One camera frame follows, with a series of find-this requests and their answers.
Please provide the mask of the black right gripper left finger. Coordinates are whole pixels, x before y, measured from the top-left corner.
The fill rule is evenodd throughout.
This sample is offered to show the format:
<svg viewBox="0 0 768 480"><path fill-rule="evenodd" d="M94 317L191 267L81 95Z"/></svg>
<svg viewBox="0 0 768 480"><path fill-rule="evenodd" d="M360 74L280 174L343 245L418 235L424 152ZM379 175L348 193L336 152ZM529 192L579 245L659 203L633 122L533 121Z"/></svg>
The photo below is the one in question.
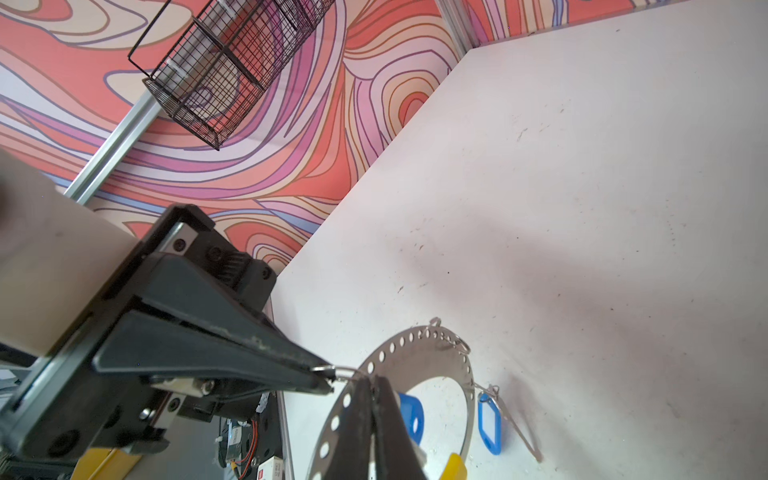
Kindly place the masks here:
<svg viewBox="0 0 768 480"><path fill-rule="evenodd" d="M342 411L335 430L336 444L329 453L324 479L354 480L369 478L373 433L372 385L369 377L351 383L342 396Z"/></svg>

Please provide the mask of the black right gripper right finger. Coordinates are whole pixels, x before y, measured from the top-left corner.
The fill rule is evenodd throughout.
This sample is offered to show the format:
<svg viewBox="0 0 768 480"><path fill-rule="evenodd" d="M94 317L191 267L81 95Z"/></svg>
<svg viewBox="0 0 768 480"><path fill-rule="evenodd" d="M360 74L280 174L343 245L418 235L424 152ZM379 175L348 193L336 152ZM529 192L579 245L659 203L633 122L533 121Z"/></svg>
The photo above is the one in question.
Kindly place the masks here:
<svg viewBox="0 0 768 480"><path fill-rule="evenodd" d="M426 478L407 433L397 396L386 377L372 384L374 465L377 479Z"/></svg>

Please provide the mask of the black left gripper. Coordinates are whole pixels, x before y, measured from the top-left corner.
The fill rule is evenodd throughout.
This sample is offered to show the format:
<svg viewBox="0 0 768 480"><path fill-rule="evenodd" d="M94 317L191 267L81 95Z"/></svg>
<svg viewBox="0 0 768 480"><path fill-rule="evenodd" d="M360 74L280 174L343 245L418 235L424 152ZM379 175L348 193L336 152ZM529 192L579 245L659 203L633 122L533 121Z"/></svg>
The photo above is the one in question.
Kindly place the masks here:
<svg viewBox="0 0 768 480"><path fill-rule="evenodd" d="M4 445L43 462L153 454L172 416L249 421L264 393L329 393L311 372L327 361L264 313L276 279L199 208L169 208L2 410Z"/></svg>

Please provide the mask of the blue headed key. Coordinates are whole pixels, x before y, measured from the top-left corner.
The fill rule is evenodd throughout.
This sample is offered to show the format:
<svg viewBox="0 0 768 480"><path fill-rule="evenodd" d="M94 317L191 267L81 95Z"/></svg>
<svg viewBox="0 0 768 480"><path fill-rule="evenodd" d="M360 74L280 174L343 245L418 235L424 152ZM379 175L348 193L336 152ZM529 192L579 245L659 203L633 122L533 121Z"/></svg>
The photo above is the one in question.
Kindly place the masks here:
<svg viewBox="0 0 768 480"><path fill-rule="evenodd" d="M408 436L416 445L421 445L425 429L423 405L415 396L401 392L398 393L398 399Z"/></svg>

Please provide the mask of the blue key tag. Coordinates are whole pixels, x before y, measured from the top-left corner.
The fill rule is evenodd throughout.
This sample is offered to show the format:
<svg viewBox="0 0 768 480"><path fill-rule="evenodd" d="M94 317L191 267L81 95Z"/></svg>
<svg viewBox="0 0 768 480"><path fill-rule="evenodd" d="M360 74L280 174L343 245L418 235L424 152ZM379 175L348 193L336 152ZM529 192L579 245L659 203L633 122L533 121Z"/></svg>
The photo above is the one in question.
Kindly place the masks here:
<svg viewBox="0 0 768 480"><path fill-rule="evenodd" d="M478 430L486 449L494 456L502 451L503 417L494 398L482 393L478 397Z"/></svg>

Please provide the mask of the silver metal keyring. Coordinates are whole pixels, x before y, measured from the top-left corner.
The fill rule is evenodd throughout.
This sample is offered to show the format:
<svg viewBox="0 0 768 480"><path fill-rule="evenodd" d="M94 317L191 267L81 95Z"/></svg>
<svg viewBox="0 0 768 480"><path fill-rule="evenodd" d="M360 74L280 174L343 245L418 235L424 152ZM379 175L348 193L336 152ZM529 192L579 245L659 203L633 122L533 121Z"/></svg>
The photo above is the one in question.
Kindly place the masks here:
<svg viewBox="0 0 768 480"><path fill-rule="evenodd" d="M511 426L529 453L537 462L541 462L543 457L540 450L525 436L513 419L498 386L493 384L483 386L475 381L470 353L471 349L464 339L445 328L439 319L434 318L426 325L411 327L390 337L357 368L337 365L316 368L316 372L323 374L329 380L343 382L344 387L319 431L306 469L306 478L324 479L323 475L329 463L329 453L337 440L335 430L339 425L342 411L342 396L351 390L352 382L362 377L369 377L372 385L375 376L386 377L389 380L397 396L399 407L399 392L410 395L410 390L428 380L444 378L458 385L467 410L466 426L459 451L450 455L443 469L445 478L460 479L466 476L465 460L471 440L474 434L479 435L478 397L482 393L487 393L494 398L503 417L503 429L505 426ZM420 445L416 445L412 440L411 442L424 471L426 455ZM377 479L373 433L368 479L370 478Z"/></svg>

